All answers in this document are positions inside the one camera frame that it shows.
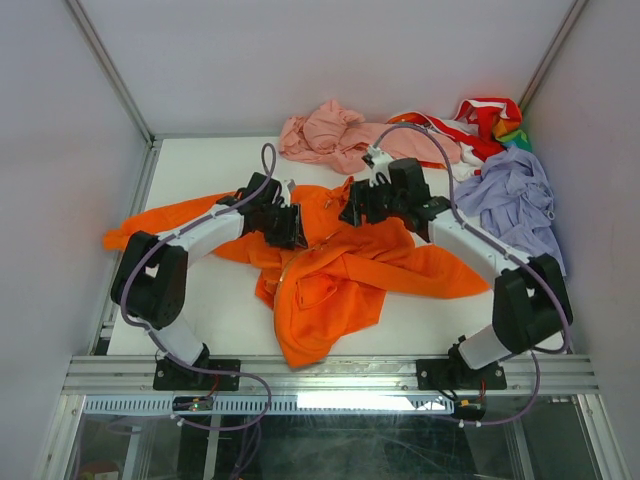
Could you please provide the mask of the aluminium frame post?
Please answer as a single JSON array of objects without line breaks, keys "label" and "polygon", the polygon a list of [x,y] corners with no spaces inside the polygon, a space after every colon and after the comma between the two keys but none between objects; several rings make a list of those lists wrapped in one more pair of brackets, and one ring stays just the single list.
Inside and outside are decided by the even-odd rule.
[{"label": "aluminium frame post", "polygon": [[153,146],[155,134],[134,101],[83,3],[78,0],[64,0],[63,4],[137,132],[147,146]]},{"label": "aluminium frame post", "polygon": [[590,0],[573,0],[556,29],[541,60],[538,62],[520,100],[519,107],[526,114],[536,95],[539,93],[546,78],[549,76],[554,62],[562,51],[571,33],[578,24],[584,10],[591,3]]}]

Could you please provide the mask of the rainbow coloured cloth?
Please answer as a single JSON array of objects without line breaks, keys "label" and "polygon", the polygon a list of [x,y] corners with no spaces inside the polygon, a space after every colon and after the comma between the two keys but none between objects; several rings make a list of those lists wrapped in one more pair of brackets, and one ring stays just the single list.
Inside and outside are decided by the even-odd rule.
[{"label": "rainbow coloured cloth", "polygon": [[518,108],[514,111],[502,111],[492,127],[494,138],[505,148],[515,146],[533,152],[529,136],[521,128],[522,114]]}]

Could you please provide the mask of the lavender shirt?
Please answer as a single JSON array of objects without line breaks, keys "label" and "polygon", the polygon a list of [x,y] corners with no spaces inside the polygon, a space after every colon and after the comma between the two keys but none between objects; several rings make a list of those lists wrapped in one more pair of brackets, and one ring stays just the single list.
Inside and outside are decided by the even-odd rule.
[{"label": "lavender shirt", "polygon": [[552,230],[554,193],[538,158],[517,146],[489,157],[480,174],[454,190],[459,210],[481,227],[532,257],[549,254],[566,267]]}]

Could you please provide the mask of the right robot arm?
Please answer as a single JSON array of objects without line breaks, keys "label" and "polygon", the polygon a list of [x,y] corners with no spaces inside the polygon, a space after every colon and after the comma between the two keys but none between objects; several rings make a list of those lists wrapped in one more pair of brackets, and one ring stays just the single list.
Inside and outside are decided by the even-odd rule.
[{"label": "right robot arm", "polygon": [[490,323],[450,348],[448,381],[469,387],[484,368],[532,351],[557,333],[569,334],[573,316],[554,257],[531,257],[472,226],[450,199],[431,194],[417,160],[395,160],[382,151],[363,160],[370,176],[352,184],[341,220],[360,227],[396,217],[407,230],[461,260],[493,292]]}]

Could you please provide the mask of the red white garment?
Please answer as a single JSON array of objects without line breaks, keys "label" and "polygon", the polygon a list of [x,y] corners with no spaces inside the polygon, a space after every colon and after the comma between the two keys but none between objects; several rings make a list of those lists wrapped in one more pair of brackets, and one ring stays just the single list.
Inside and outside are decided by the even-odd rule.
[{"label": "red white garment", "polygon": [[453,175],[457,182],[463,182],[479,175],[489,157],[505,150],[494,138],[492,127],[502,111],[514,111],[516,108],[520,110],[518,104],[509,98],[470,98],[461,102],[450,119],[410,111],[391,117],[388,123],[420,125],[456,143],[461,154],[460,161],[452,165]]}]

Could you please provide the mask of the left aluminium frame post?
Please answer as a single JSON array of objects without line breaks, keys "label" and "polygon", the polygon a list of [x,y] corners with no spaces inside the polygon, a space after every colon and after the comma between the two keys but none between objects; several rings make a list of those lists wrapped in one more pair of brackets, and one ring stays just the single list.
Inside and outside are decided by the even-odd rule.
[{"label": "left aluminium frame post", "polygon": [[63,4],[137,132],[147,146],[153,146],[155,134],[134,101],[83,3],[78,0],[64,0]]}]

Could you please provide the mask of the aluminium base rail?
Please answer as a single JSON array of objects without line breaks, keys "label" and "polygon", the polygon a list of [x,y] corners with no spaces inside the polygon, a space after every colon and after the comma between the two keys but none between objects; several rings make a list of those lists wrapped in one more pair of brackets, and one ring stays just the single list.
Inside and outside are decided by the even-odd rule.
[{"label": "aluminium base rail", "polygon": [[[599,394],[591,360],[586,355],[538,356],[539,393],[550,396]],[[240,394],[260,394],[258,376],[276,395],[298,391],[372,391],[417,393],[429,374],[417,368],[411,356],[334,356],[319,364],[294,370],[277,356],[242,356]],[[63,382],[67,395],[151,394],[156,380],[166,374],[153,356],[74,356]]]}]

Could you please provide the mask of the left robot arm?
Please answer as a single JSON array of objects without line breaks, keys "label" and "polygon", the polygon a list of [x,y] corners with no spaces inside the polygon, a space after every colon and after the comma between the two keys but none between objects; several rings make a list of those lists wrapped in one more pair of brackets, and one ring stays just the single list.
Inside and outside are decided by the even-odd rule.
[{"label": "left robot arm", "polygon": [[296,184],[258,172],[249,184],[213,202],[203,213],[176,227],[128,240],[111,300],[126,324],[148,335],[175,365],[174,375],[188,388],[209,377],[209,349],[197,339],[183,315],[188,269],[218,247],[260,232],[274,247],[307,245],[301,206],[292,201]]}]

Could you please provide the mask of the pink garment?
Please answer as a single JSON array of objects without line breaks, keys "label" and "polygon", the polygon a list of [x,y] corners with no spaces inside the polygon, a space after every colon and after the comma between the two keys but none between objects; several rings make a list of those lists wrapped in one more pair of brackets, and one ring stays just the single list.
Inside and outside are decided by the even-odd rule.
[{"label": "pink garment", "polygon": [[[366,168],[362,157],[388,128],[384,123],[367,122],[361,113],[330,100],[307,116],[288,118],[278,151],[287,160],[353,175]],[[453,140],[439,133],[432,136],[429,140],[421,132],[400,128],[385,136],[381,148],[394,158],[415,158],[432,167],[444,166],[444,156],[453,165],[461,161],[461,148]]]}]

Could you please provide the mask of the orange zip jacket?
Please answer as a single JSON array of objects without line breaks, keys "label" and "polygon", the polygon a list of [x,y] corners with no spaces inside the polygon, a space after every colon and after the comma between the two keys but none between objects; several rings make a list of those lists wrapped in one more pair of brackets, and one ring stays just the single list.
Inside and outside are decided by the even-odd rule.
[{"label": "orange zip jacket", "polygon": [[260,269],[255,294],[274,312],[275,336],[291,367],[315,363],[341,337],[377,324],[388,292],[457,299],[489,288],[444,249],[416,246],[398,218],[359,228],[340,221],[352,182],[295,188],[307,248],[274,248],[249,233],[214,251]]}]

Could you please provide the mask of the right aluminium frame post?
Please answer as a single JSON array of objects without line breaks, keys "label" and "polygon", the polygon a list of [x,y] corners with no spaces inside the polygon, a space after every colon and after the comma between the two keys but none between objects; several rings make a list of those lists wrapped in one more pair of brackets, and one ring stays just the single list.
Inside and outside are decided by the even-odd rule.
[{"label": "right aluminium frame post", "polygon": [[549,76],[554,62],[562,51],[571,33],[578,24],[584,10],[591,3],[590,0],[573,0],[556,29],[541,60],[538,62],[520,100],[519,107],[526,114],[536,95],[539,93],[546,78]]}]

